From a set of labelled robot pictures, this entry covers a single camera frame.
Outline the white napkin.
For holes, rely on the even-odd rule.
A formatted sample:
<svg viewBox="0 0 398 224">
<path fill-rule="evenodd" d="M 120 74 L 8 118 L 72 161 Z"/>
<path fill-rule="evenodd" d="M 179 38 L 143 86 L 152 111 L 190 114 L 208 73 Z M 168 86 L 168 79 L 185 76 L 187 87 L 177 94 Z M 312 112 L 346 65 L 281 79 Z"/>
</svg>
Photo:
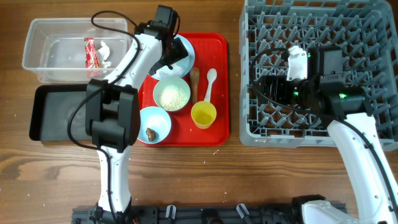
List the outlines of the white napkin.
<svg viewBox="0 0 398 224">
<path fill-rule="evenodd" d="M 172 65 L 172 69 L 169 69 L 168 66 L 163 66 L 162 68 L 158 69 L 155 74 L 152 76 L 152 78 L 155 78 L 156 80 L 163 80 L 167 79 L 170 77 L 182 77 L 185 74 L 185 70 L 178 66 L 178 65 Z"/>
</svg>

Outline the brown carrot-like food piece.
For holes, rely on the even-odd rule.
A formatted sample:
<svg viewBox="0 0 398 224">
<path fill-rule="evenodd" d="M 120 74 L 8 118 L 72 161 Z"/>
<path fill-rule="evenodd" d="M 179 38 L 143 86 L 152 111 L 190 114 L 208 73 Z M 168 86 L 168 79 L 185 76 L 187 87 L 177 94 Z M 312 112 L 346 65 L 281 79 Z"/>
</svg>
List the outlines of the brown carrot-like food piece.
<svg viewBox="0 0 398 224">
<path fill-rule="evenodd" d="M 200 79 L 200 71 L 198 68 L 193 67 L 190 70 L 190 84 L 192 92 L 192 103 L 195 104 L 198 101 L 198 82 Z"/>
</svg>

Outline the green bowl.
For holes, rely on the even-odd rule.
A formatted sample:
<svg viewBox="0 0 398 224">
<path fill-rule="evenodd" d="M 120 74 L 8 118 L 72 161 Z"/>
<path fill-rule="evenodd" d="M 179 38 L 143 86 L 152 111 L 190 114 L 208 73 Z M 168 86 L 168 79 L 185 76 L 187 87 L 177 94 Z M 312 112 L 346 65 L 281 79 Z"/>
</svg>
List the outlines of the green bowl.
<svg viewBox="0 0 398 224">
<path fill-rule="evenodd" d="M 179 77 L 160 80 L 153 90 L 155 104 L 169 112 L 181 110 L 188 103 L 190 95 L 188 83 Z"/>
</svg>

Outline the white rice pile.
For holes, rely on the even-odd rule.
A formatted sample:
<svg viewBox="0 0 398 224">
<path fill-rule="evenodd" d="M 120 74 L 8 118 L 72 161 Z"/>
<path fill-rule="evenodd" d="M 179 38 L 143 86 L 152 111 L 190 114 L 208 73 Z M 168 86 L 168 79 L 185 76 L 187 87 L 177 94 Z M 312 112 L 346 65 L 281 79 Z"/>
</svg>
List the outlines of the white rice pile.
<svg viewBox="0 0 398 224">
<path fill-rule="evenodd" d="M 159 94 L 160 106 L 167 111 L 177 111 L 183 108 L 187 100 L 185 92 L 174 85 L 165 87 Z"/>
</svg>

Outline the yellow plastic cup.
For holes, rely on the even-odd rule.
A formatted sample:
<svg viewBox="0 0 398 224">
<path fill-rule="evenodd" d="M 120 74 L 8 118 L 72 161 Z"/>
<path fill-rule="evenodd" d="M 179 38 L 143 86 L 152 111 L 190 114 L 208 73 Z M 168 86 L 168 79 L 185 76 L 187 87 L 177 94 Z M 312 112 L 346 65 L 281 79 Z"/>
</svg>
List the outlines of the yellow plastic cup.
<svg viewBox="0 0 398 224">
<path fill-rule="evenodd" d="M 215 106 L 207 101 L 195 103 L 191 109 L 191 117 L 195 125 L 200 129 L 209 128 L 215 121 L 217 111 Z"/>
</svg>

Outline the small light blue bowl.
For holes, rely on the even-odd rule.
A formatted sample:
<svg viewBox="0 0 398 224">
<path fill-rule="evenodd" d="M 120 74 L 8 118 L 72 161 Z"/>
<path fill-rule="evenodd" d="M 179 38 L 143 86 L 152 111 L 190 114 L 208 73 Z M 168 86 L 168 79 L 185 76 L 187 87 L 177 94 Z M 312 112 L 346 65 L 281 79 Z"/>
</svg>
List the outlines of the small light blue bowl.
<svg viewBox="0 0 398 224">
<path fill-rule="evenodd" d="M 140 110 L 141 127 L 137 137 L 140 142 L 145 144 L 158 144 L 165 140 L 169 135 L 172 122 L 169 114 L 162 108 L 149 106 Z M 150 129 L 155 137 L 149 139 L 147 129 Z"/>
</svg>

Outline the red snack wrapper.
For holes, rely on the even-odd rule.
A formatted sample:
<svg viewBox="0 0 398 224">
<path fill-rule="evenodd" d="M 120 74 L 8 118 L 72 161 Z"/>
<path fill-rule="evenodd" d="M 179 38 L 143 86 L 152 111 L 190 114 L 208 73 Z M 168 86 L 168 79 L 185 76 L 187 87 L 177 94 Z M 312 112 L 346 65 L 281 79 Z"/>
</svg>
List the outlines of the red snack wrapper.
<svg viewBox="0 0 398 224">
<path fill-rule="evenodd" d="M 85 67 L 88 69 L 88 77 L 99 77 L 101 71 L 98 69 L 101 67 L 98 60 L 98 56 L 95 49 L 95 43 L 93 37 L 85 37 Z"/>
</svg>

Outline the brown food scrap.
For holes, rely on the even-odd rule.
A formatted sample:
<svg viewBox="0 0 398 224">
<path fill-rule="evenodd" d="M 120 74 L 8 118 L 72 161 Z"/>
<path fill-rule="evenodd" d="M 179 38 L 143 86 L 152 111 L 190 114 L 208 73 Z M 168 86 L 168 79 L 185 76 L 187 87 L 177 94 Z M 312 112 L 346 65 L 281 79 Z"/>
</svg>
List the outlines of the brown food scrap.
<svg viewBox="0 0 398 224">
<path fill-rule="evenodd" d="M 148 138 L 149 142 L 155 141 L 155 139 L 157 137 L 157 134 L 156 134 L 156 132 L 153 129 L 147 128 L 146 129 L 146 134 L 147 134 L 147 138 Z"/>
</svg>

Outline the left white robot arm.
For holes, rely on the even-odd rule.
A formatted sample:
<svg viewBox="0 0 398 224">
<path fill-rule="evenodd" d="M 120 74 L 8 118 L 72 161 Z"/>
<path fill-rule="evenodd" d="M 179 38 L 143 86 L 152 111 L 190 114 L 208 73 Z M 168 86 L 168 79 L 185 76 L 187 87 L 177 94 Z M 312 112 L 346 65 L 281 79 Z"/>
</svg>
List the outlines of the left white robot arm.
<svg viewBox="0 0 398 224">
<path fill-rule="evenodd" d="M 85 129 L 101 167 L 101 196 L 85 218 L 74 210 L 73 223 L 134 223 L 128 184 L 129 155 L 141 127 L 138 91 L 147 75 L 188 56 L 181 40 L 178 13 L 159 5 L 153 20 L 139 24 L 135 43 L 103 80 L 86 87 Z"/>
</svg>

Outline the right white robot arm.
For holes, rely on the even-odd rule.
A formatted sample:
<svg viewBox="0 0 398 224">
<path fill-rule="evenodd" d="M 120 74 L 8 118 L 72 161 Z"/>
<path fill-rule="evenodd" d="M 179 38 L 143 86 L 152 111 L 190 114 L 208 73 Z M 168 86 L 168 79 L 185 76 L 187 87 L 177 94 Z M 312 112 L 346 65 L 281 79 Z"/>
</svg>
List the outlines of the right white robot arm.
<svg viewBox="0 0 398 224">
<path fill-rule="evenodd" d="M 256 78 L 261 57 L 249 67 L 257 99 L 319 118 L 343 159 L 358 206 L 357 219 L 319 196 L 296 199 L 297 223 L 397 223 L 397 182 L 377 135 L 373 107 L 360 86 L 346 86 L 339 47 L 278 48 L 286 76 Z"/>
</svg>

